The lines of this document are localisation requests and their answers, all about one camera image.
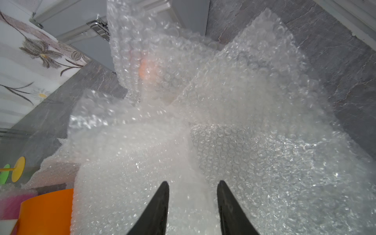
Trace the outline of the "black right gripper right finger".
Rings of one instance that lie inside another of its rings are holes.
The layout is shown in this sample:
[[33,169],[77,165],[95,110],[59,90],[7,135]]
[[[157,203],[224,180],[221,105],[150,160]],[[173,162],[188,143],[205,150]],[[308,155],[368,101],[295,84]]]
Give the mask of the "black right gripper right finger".
[[223,180],[217,186],[217,203],[223,235],[259,235]]

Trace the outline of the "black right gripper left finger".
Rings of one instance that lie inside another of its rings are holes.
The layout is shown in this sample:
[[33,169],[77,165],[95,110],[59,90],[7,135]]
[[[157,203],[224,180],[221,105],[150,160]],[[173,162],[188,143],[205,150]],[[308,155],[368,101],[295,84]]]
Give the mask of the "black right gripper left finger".
[[167,181],[163,181],[127,235],[165,235],[168,202],[169,185]]

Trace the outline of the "clear bubble wrap sheet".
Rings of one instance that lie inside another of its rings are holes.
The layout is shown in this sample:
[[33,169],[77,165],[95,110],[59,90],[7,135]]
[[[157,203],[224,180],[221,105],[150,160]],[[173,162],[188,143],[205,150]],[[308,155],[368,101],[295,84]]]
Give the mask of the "clear bubble wrap sheet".
[[312,135],[336,124],[319,75],[269,8],[198,71],[172,106],[201,123]]
[[344,133],[305,142],[197,124],[191,136],[211,191],[225,181],[260,234],[375,234],[375,162]]
[[167,234],[221,233],[190,126],[162,103],[135,104],[87,90],[61,144],[24,188],[73,185],[71,234],[127,234],[164,181]]
[[[142,99],[173,100],[196,76],[198,70],[212,59],[222,46],[211,38],[199,34],[187,34],[183,29],[170,26],[148,32],[141,52],[136,44],[115,44],[112,56],[119,84],[126,88],[127,97],[133,101]],[[143,82],[139,77],[141,60],[153,60],[157,66],[157,78]]]

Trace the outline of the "orange glass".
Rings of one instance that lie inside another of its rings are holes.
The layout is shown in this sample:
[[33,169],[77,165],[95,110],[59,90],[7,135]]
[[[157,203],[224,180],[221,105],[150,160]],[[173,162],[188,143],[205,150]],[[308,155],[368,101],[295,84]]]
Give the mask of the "orange glass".
[[18,235],[69,235],[73,189],[46,193],[21,203]]

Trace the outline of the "pink glass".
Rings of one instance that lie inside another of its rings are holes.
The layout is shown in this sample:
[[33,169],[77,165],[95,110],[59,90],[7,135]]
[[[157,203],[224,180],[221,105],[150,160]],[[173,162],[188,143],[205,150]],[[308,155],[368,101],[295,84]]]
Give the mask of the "pink glass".
[[20,188],[7,189],[1,192],[1,220],[18,219],[21,204],[38,195],[36,190]]

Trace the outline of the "yellow glass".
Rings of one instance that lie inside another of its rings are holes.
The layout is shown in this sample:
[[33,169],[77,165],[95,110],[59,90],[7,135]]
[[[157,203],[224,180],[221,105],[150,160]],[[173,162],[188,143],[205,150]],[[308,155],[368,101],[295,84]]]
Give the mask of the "yellow glass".
[[10,171],[9,176],[11,177],[11,182],[15,183],[21,178],[25,169],[25,164],[26,159],[24,156],[22,156],[16,161],[14,167],[11,167],[10,164],[6,164],[3,168],[1,168],[1,172]]

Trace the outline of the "green plastic wine glass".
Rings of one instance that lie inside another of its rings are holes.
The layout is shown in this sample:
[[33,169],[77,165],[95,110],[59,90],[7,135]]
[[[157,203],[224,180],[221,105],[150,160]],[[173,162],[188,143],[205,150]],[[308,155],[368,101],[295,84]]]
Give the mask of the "green plastic wine glass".
[[9,178],[10,171],[3,171],[0,173],[0,184],[4,185]]

